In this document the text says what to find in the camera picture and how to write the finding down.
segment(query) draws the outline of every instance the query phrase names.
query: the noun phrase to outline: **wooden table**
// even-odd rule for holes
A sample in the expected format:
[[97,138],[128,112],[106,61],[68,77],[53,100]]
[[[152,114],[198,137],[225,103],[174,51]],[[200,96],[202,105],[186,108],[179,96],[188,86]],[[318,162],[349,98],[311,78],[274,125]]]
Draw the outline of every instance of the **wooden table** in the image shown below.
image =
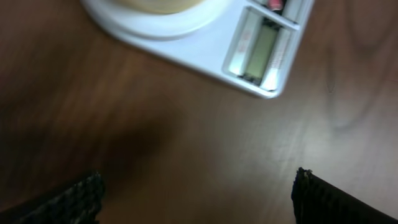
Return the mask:
[[87,169],[102,223],[293,223],[302,166],[398,218],[398,1],[318,0],[262,100],[102,32],[78,1],[0,2],[0,210]]

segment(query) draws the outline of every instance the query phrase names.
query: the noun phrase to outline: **white kitchen scale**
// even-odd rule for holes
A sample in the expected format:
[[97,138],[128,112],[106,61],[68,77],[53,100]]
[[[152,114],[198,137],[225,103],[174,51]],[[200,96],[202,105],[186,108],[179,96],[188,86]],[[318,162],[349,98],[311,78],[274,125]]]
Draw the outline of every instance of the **white kitchen scale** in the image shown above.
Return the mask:
[[204,0],[175,14],[151,14],[115,0],[81,1],[115,38],[263,98],[282,92],[313,5]]

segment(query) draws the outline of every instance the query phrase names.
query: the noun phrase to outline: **digital kitchen scale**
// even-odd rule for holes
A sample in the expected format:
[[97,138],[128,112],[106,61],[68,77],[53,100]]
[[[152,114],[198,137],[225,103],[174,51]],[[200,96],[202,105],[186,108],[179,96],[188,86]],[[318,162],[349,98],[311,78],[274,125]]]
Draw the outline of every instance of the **digital kitchen scale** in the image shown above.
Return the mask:
[[175,14],[150,14],[114,0],[81,0],[116,38],[264,98],[278,96],[313,0],[204,0]]

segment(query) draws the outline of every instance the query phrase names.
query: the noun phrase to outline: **wood grain surface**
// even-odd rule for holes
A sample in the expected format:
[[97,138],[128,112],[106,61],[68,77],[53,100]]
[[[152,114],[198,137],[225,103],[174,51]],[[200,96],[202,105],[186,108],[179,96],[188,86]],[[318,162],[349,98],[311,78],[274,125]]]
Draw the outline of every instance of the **wood grain surface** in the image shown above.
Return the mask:
[[317,0],[262,100],[123,44],[71,0],[0,2],[0,210],[88,169],[102,223],[294,223],[302,166],[398,218],[398,1]]

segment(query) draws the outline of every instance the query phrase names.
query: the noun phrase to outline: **black fabric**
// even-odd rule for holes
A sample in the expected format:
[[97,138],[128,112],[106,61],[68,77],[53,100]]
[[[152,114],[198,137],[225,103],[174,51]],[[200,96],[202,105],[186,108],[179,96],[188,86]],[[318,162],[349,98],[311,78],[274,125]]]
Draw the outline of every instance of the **black fabric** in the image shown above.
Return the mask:
[[293,184],[292,200],[296,224],[398,224],[398,220],[300,168]]
[[0,223],[94,224],[101,210],[105,187],[99,173],[91,172],[78,180],[0,213]]

